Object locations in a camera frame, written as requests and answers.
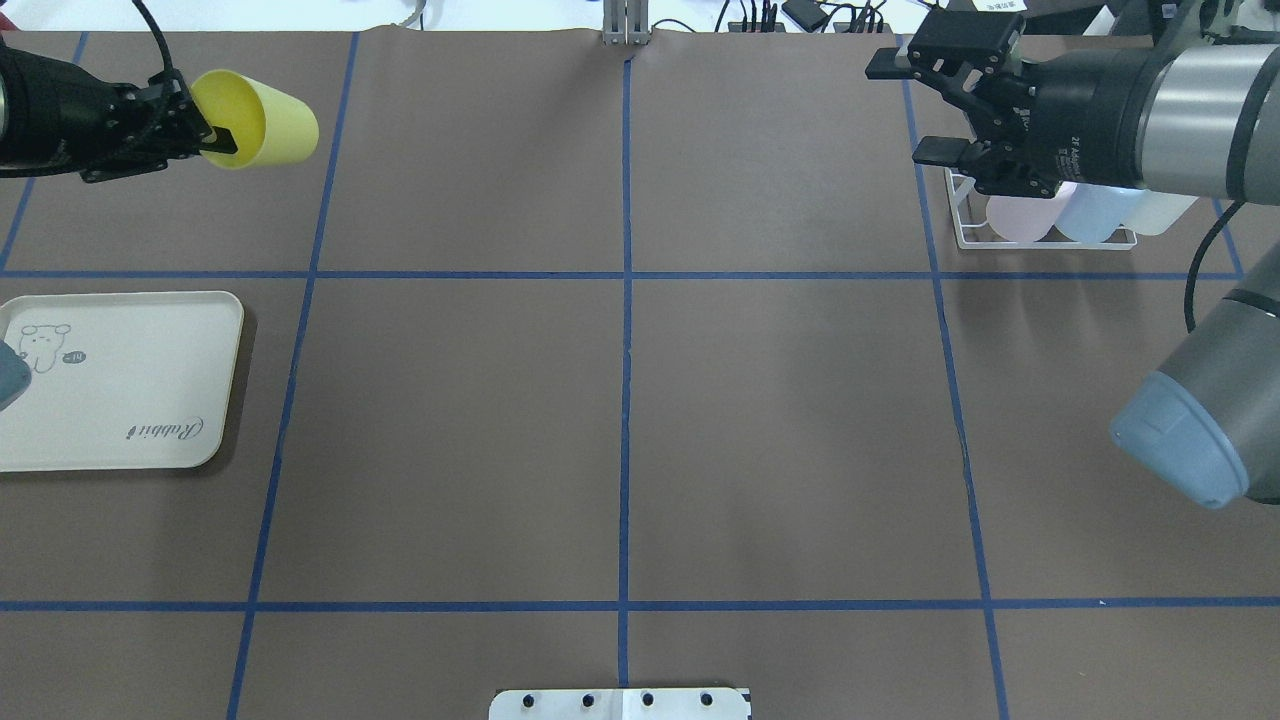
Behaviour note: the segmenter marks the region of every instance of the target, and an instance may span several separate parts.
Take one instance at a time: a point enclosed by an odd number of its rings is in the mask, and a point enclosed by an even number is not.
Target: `yellow cup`
[[[307,104],[232,70],[209,70],[191,83],[191,96],[210,126],[232,132],[238,150],[201,151],[219,168],[287,165],[311,156],[320,126]]]

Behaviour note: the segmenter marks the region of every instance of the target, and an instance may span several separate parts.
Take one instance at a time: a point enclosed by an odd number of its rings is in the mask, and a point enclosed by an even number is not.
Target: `white label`
[[[973,0],[979,13],[1021,13],[1027,9],[1024,0]]]

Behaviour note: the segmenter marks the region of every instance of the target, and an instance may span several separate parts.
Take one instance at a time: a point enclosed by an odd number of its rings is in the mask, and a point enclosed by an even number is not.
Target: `cartoon bear drawing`
[[[37,373],[47,373],[58,364],[58,351],[67,342],[70,325],[27,325],[18,341],[18,356]]]

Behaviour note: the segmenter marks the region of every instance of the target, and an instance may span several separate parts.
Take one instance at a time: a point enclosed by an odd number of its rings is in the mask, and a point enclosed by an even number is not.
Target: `black rubber ring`
[[[1272,318],[1280,318],[1280,302],[1249,290],[1235,288],[1222,296],[1222,300],[1231,300],[1242,305],[1248,305],[1254,310],[1262,310]]]
[[[1248,160],[1253,128],[1258,124],[1258,111],[1262,110],[1276,73],[1280,73],[1280,49],[1274,50],[1258,68],[1249,92],[1244,95],[1244,104],[1240,105],[1240,117],[1235,120],[1231,151],[1226,155],[1226,193],[1231,200],[1248,200],[1244,196],[1244,161]]]

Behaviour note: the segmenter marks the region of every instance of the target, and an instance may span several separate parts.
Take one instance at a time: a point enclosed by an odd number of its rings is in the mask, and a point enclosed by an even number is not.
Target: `white tray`
[[[229,292],[29,295],[0,337],[31,387],[0,411],[0,471],[195,468],[223,442],[244,307]]]

